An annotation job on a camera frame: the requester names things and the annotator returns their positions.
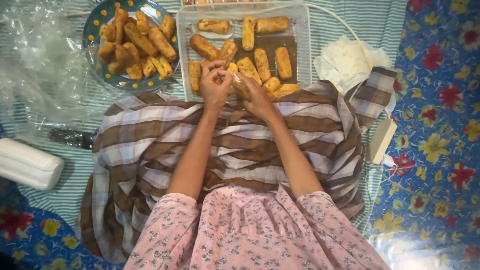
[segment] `plastic tray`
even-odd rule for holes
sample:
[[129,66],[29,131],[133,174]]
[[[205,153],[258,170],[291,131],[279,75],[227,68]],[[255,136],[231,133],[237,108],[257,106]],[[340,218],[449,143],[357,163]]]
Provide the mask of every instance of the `plastic tray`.
[[[229,38],[241,37],[243,17],[252,16],[255,19],[274,16],[288,16],[293,23],[289,29],[272,36],[294,36],[297,43],[297,80],[300,88],[312,83],[312,50],[310,47],[310,17],[308,7],[300,1],[267,1],[238,2],[205,5],[185,5],[177,12],[177,32],[179,38],[180,64],[187,101],[202,101],[194,96],[190,89],[188,77],[188,61],[200,61],[203,58],[189,46],[189,40],[194,35],[192,24],[205,18],[230,20],[234,26],[233,35]],[[220,49],[225,39],[206,38],[212,45]],[[235,104],[235,95],[230,95],[228,103]]]

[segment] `forearm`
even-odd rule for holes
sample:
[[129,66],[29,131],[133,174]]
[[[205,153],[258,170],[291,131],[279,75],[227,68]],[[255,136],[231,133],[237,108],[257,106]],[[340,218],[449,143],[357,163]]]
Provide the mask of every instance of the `forearm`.
[[280,113],[267,121],[268,128],[278,147],[283,168],[293,195],[298,198],[315,191],[323,191],[313,168],[302,154],[292,132],[287,128]]
[[187,149],[172,174],[167,194],[182,193],[198,199],[217,118],[217,112],[204,112]]

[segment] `plate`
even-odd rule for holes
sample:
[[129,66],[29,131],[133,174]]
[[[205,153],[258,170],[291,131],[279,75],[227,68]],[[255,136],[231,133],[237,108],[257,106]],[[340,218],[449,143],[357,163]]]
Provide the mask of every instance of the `plate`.
[[[85,22],[83,32],[84,48],[99,49],[104,43],[106,43],[105,40],[100,38],[98,32],[102,24],[111,24],[117,7],[126,10],[129,16],[133,18],[136,18],[135,11],[143,11],[148,18],[150,26],[160,25],[160,22],[165,15],[171,16],[161,6],[149,0],[105,0],[92,10]],[[176,60],[171,63],[172,70],[175,73],[180,62],[177,30],[175,30],[170,44],[177,53]],[[144,78],[141,81],[131,80],[126,72],[120,75],[110,73],[107,64],[100,61],[97,55],[95,55],[93,59],[97,59],[96,61],[93,60],[93,68],[95,68],[96,74],[101,77],[105,83],[114,87],[135,90],[152,90],[159,88],[170,79],[163,79],[160,77],[160,74],[156,72],[149,78]]]

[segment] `green striped tablecloth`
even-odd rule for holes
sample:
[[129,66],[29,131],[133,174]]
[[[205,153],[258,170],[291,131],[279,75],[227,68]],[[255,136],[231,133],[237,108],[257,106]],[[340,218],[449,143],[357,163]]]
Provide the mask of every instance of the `green striped tablecloth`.
[[[404,12],[407,0],[306,0],[305,2],[320,5],[335,12],[342,17],[357,33],[359,38],[368,42],[374,48],[383,48],[388,56],[395,61],[398,45],[400,42],[400,31],[404,22]],[[94,0],[70,0],[67,12],[83,12],[92,10],[97,4]],[[162,0],[160,5],[165,9],[178,9],[180,0]],[[86,16],[70,18],[69,22],[74,25],[74,38],[80,38]],[[310,8],[311,23],[311,42],[312,42],[312,61],[320,55],[320,50],[327,43],[337,40],[341,35],[347,35],[353,39],[351,33],[335,18],[330,15]],[[0,26],[0,54],[4,60],[16,61],[15,55],[12,55],[11,37],[5,25]],[[318,76],[312,67],[313,80],[318,80]],[[88,86],[88,98],[86,103],[93,106],[101,106],[100,110],[107,108],[114,100],[100,97],[96,93],[98,85],[93,83]],[[165,86],[160,89],[165,94],[173,95],[183,99],[183,85],[181,72],[178,69],[173,77]],[[17,103],[15,106],[15,117],[8,117],[5,111],[0,109],[0,122],[3,123],[7,136],[13,136],[14,123],[26,121],[26,113],[22,104]],[[80,125],[84,131],[95,130],[101,120],[89,120]],[[375,123],[373,127],[363,136],[363,142],[367,145],[371,140],[374,131],[378,125]],[[83,149],[75,149],[64,147],[60,144],[49,142],[48,138],[37,137],[36,145],[45,152],[54,154],[63,158],[65,169],[62,173],[59,184],[51,192],[41,192],[28,186],[19,184],[20,192],[28,198],[32,207],[49,210],[59,214],[68,224],[73,225],[79,212],[79,206],[84,193],[84,189],[88,177],[93,168],[91,160],[91,151]],[[364,214],[357,217],[353,222],[359,230],[366,234],[370,229],[369,217],[372,212],[373,202],[378,192],[382,175],[380,171],[374,170],[368,174],[367,172],[376,167],[382,169],[380,165],[365,164],[362,170],[362,178],[360,191],[364,195],[366,201],[366,210]]]

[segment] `striped cloth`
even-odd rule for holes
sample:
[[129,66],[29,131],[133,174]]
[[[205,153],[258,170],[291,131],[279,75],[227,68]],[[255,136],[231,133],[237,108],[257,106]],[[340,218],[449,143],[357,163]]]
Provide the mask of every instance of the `striped cloth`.
[[[18,13],[22,11],[23,7],[38,3],[38,1],[31,0],[1,2],[4,10],[8,7],[14,7]],[[100,0],[70,0],[69,4],[65,6],[65,12],[90,11],[99,2]],[[306,0],[305,2],[326,7],[335,12],[355,30],[361,40],[368,42],[374,48],[383,48],[388,56],[393,61],[395,60],[407,0],[366,0],[362,1],[361,4],[356,0]],[[180,0],[162,0],[160,5],[165,9],[178,9]],[[68,18],[72,29],[70,37],[81,38],[85,19],[86,16]],[[316,56],[320,55],[321,47],[328,42],[337,40],[341,35],[345,34],[350,39],[353,39],[351,33],[340,22],[319,10],[310,8],[310,22],[312,61]],[[12,35],[9,35],[7,25],[0,25],[0,57],[3,63],[17,64],[19,57],[14,50]],[[318,80],[315,72],[313,73],[313,79],[314,81]],[[98,110],[105,111],[115,100],[101,96],[100,94],[105,91],[102,91],[99,86],[95,86],[93,83],[89,86],[90,90],[88,93],[90,94],[90,99],[87,104],[102,106]],[[47,90],[47,92],[53,93],[65,92],[61,88]],[[184,99],[180,69],[175,72],[173,80],[170,80],[160,90],[164,94]],[[5,104],[1,104],[0,101],[0,122],[3,123],[3,127],[6,130],[6,136],[14,138],[16,125],[27,122],[27,114],[21,101],[18,101],[11,111],[14,113],[14,117],[11,117],[12,114],[9,114],[5,108],[8,107]],[[100,125],[100,122],[101,118],[90,119],[79,124],[78,128],[92,132]],[[372,128],[363,135],[364,142],[368,142],[371,139],[377,124],[374,123]],[[93,169],[91,152],[51,143],[46,135],[35,136],[35,139],[32,141],[34,142],[32,146],[63,158],[66,161],[65,169],[59,184],[51,192],[41,192],[21,184],[19,184],[19,190],[22,195],[28,198],[30,206],[57,213],[68,224],[73,226],[79,213],[80,202],[87,179]],[[362,175],[365,176],[366,174],[367,169],[364,166]],[[364,194],[366,207],[364,214],[357,217],[353,222],[362,233],[369,230],[370,223],[368,218],[372,211],[373,201],[378,191],[380,180],[381,174],[377,171],[372,171],[368,174],[368,181],[360,183],[359,189]]]
[[[329,81],[274,102],[325,192],[349,219],[365,207],[358,192],[365,155],[361,134],[390,101],[395,76],[391,69],[374,67],[350,102]],[[143,93],[105,112],[75,229],[94,255],[112,263],[128,258],[153,206],[165,194],[203,107]],[[288,180],[268,127],[249,113],[232,123],[228,118],[234,112],[237,107],[226,105],[217,120],[203,190],[227,184],[277,190]]]

